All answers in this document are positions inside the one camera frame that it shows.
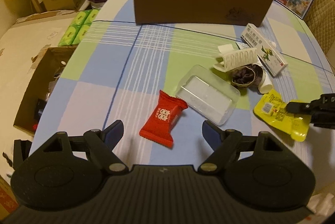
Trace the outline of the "beige quilted chair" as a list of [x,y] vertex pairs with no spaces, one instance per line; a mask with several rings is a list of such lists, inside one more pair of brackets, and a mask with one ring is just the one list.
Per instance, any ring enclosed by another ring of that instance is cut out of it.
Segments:
[[304,21],[327,54],[334,44],[334,0],[313,0]]

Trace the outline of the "open brown floor box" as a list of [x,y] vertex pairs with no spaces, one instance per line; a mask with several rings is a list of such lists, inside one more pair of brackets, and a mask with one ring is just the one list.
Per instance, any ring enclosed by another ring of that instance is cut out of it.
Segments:
[[33,135],[53,88],[75,48],[51,47],[32,64],[32,77],[25,90],[13,126]]

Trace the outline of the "yellow snack packet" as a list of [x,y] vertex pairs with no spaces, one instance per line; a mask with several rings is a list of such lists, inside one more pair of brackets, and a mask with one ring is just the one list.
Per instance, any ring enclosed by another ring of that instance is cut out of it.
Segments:
[[305,141],[311,121],[310,115],[290,113],[286,106],[287,103],[282,100],[280,93],[272,89],[261,97],[253,112],[267,125],[287,133],[293,140]]

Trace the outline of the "green tissue pack bundle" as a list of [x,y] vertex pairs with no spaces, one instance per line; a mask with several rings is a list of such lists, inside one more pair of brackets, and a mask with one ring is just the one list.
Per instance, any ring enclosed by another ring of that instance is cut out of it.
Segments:
[[98,9],[79,11],[63,34],[58,47],[77,46],[90,29],[98,13]]

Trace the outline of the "white medicine box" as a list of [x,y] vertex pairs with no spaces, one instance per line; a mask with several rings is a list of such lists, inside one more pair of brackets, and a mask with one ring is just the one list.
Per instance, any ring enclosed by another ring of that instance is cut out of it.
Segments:
[[254,24],[246,25],[241,38],[250,47],[256,49],[257,56],[273,77],[276,77],[288,65],[271,41],[265,38]]

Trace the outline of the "white hair claw clip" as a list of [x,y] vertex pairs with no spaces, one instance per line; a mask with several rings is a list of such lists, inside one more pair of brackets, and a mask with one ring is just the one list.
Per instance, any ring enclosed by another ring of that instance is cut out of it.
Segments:
[[220,62],[214,64],[214,69],[226,73],[239,67],[257,62],[257,49],[245,48],[235,50],[231,44],[218,46]]

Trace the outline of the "checkered tablecloth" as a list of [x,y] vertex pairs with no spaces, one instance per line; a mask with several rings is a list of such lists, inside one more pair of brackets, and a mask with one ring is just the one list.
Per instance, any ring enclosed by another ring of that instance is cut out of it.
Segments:
[[[218,46],[238,49],[244,27],[215,24],[138,26],[133,0],[108,0],[62,72],[44,109],[31,154],[58,131],[83,135],[124,123],[124,136],[113,152],[130,166],[198,166],[212,152],[202,137],[204,117],[192,108],[182,112],[171,131],[168,149],[139,136],[158,103],[160,90],[175,95],[179,81],[195,65],[212,70]],[[273,2],[260,27],[289,65],[271,79],[285,102],[310,102],[334,93],[334,75],[305,22]],[[316,177],[316,191],[334,183],[334,130],[310,127],[304,142],[271,129],[253,113],[258,90],[242,89],[223,129],[245,135],[265,130],[286,144]]]

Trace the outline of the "red candy wrapper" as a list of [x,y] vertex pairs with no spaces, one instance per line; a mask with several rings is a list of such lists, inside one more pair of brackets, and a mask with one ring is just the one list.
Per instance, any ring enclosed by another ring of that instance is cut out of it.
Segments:
[[187,108],[188,105],[184,100],[171,97],[160,90],[157,106],[141,128],[139,135],[171,149],[174,143],[171,130]]

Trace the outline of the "clear plastic tray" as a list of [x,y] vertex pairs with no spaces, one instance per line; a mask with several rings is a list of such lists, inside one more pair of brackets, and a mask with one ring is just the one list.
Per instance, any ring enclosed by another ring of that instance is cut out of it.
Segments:
[[195,65],[179,81],[175,96],[212,123],[221,126],[233,113],[240,92],[210,70]]

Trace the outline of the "white sachet packet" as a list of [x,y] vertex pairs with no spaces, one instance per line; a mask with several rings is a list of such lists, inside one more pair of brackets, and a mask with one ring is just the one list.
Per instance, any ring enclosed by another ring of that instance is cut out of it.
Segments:
[[249,49],[250,48],[250,46],[247,43],[245,43],[245,42],[238,42],[237,41],[236,45],[238,46],[238,48],[240,50],[242,50],[242,49]]

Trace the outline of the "small white bottle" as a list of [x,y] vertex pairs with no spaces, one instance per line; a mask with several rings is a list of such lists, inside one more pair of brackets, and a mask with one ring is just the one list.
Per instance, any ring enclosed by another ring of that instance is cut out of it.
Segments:
[[266,94],[271,91],[273,89],[273,84],[265,69],[259,64],[252,64],[251,67],[255,73],[255,79],[252,86],[257,87],[261,94]]

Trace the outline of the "dark scrunchie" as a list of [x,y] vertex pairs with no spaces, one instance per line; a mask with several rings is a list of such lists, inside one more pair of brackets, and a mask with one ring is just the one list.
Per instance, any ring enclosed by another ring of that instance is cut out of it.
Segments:
[[257,64],[249,64],[232,70],[230,76],[231,84],[235,87],[256,87],[263,79],[263,68]]

